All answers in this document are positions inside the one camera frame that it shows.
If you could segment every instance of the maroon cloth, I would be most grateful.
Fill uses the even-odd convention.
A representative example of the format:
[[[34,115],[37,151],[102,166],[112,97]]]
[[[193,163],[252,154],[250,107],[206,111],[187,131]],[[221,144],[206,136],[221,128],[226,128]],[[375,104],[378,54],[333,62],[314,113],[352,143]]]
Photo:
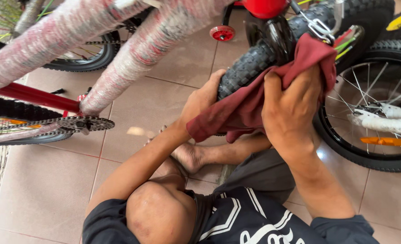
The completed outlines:
[[[318,63],[326,81],[324,94],[333,89],[336,81],[336,51],[333,47],[304,34],[297,43],[294,57],[294,61],[281,67],[268,68],[250,85],[241,87],[189,121],[187,131],[190,136],[200,142],[218,132],[227,132],[226,141],[233,143],[241,135],[257,129],[265,133],[261,111],[264,104],[264,75],[270,69],[282,78],[282,90],[285,90],[297,75]]]

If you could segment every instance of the red training wheel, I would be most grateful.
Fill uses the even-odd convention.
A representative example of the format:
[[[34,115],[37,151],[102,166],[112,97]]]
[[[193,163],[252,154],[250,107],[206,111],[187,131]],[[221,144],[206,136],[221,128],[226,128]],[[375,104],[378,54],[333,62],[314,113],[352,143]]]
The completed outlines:
[[[229,41],[235,36],[235,30],[230,26],[216,26],[209,31],[209,35],[217,41]]]

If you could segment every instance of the man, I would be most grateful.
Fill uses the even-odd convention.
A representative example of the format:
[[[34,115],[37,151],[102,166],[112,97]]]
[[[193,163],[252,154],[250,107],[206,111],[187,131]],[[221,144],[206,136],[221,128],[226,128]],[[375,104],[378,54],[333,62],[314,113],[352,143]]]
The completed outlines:
[[[215,102],[224,73],[212,74],[190,95],[180,118],[101,185],[86,210],[83,243],[377,243],[316,154],[311,121],[322,90],[318,65],[286,91],[277,75],[265,75],[266,136],[193,147],[186,143],[186,124]],[[203,196],[185,190],[171,154],[191,173],[209,163],[239,166]],[[314,218],[311,226],[281,205],[295,186]]]

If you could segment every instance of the hand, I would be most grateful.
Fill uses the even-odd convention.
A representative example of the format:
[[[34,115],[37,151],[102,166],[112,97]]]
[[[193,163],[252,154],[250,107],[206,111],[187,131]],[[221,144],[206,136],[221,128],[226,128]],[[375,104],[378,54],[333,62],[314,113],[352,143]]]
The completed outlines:
[[[217,89],[220,78],[226,73],[225,69],[219,69],[211,74],[209,80],[199,90],[193,91],[188,97],[187,103],[182,109],[178,122],[184,130],[188,121],[194,119],[203,110],[217,101]]]
[[[285,91],[274,72],[268,72],[264,80],[262,120],[271,144],[280,155],[313,151],[310,132],[322,88],[319,66],[298,75]]]

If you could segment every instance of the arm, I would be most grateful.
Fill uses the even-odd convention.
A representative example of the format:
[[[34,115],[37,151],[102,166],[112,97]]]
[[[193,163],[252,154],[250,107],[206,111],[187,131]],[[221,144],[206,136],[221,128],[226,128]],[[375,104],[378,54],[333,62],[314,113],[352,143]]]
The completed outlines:
[[[186,129],[187,122],[216,101],[217,87],[224,73],[224,69],[213,73],[202,88],[190,95],[179,119],[128,158],[105,180],[89,201],[86,216],[105,200],[128,199],[177,147],[190,139]]]
[[[321,92],[318,65],[282,91],[273,72],[265,75],[263,124],[269,141],[289,165],[297,189],[313,218],[351,218],[355,211],[339,182],[316,154],[311,122]]]

